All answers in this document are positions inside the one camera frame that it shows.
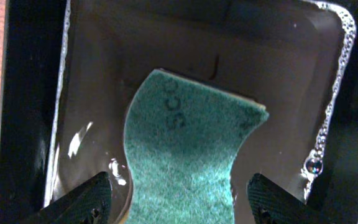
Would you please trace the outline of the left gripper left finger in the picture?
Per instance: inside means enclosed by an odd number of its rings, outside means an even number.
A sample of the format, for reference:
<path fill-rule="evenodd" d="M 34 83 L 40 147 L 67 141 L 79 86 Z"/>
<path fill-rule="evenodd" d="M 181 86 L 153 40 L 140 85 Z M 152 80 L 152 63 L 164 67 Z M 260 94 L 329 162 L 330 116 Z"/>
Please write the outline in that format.
<path fill-rule="evenodd" d="M 68 194 L 23 219 L 28 224 L 107 223 L 111 211 L 111 182 L 100 172 Z"/>

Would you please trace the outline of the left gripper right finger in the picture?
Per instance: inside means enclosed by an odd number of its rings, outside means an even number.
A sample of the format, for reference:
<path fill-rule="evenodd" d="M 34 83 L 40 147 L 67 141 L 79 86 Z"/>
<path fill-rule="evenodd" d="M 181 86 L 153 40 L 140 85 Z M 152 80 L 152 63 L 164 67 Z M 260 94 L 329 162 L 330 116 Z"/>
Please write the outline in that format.
<path fill-rule="evenodd" d="M 248 181 L 247 196 L 256 224 L 332 224 L 259 173 Z"/>

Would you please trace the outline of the green scouring sponge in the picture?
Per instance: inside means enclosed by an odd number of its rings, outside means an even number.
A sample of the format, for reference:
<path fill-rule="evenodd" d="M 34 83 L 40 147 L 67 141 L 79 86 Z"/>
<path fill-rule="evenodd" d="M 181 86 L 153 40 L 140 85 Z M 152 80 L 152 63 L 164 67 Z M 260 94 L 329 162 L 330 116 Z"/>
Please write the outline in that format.
<path fill-rule="evenodd" d="M 124 150 L 134 191 L 128 223 L 233 223 L 231 169 L 264 106 L 155 69 L 134 95 Z"/>

